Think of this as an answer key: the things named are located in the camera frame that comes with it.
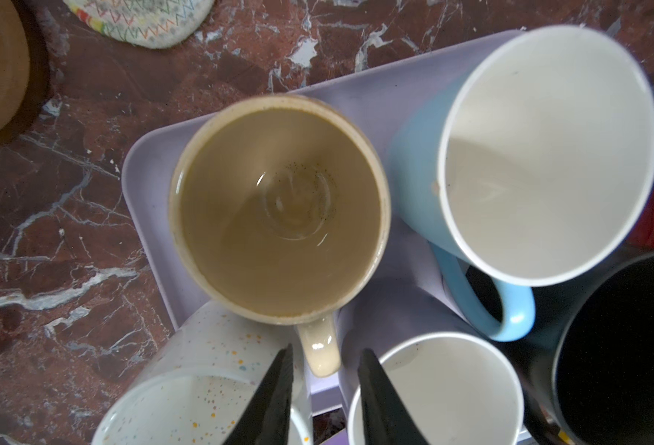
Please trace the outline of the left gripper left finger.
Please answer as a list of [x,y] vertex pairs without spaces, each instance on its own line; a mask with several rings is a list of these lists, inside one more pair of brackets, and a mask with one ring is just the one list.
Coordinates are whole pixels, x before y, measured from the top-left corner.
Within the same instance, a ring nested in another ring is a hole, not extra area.
[[277,353],[224,444],[287,444],[292,392],[293,346],[289,344]]

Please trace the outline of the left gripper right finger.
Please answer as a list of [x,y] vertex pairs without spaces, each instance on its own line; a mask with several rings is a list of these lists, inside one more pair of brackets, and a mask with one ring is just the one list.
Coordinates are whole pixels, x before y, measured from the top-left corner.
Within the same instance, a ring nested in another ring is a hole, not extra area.
[[372,349],[360,355],[358,380],[366,444],[427,444]]

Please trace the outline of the beige ceramic mug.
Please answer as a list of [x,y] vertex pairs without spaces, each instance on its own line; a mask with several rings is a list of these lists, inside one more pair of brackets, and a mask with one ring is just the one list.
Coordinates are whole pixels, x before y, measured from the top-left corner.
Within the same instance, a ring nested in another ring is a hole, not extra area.
[[382,161],[358,126],[306,96],[237,102],[184,148],[168,220],[211,298],[294,326],[315,376],[340,369],[333,315],[372,278],[392,220]]

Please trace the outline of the light blue mug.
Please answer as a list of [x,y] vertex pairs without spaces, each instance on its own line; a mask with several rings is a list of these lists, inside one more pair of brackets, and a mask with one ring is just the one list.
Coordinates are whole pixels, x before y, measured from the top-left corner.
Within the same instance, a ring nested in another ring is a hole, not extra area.
[[537,287],[591,270],[636,224],[654,184],[654,93],[612,37],[522,33],[433,95],[385,163],[392,204],[432,245],[467,321],[510,342]]

